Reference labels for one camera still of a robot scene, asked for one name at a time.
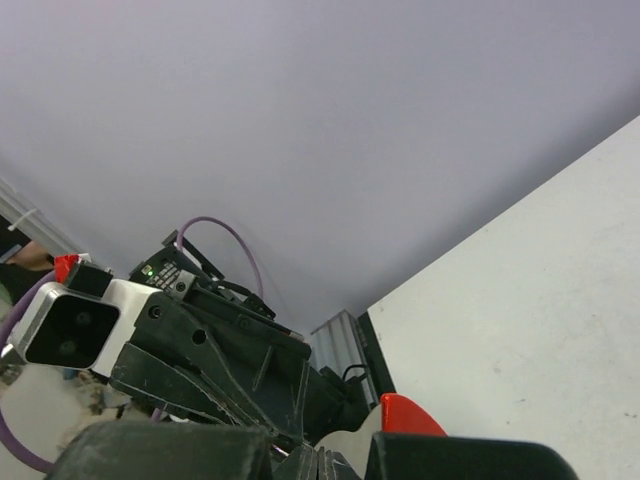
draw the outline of gray wall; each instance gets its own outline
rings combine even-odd
[[[232,223],[304,329],[640,113],[638,18],[635,0],[1,0],[0,173],[120,271],[191,216]],[[253,284],[219,228],[190,237]]]

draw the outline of white table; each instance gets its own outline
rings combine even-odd
[[[450,434],[640,478],[640,119],[368,313],[397,391]]]

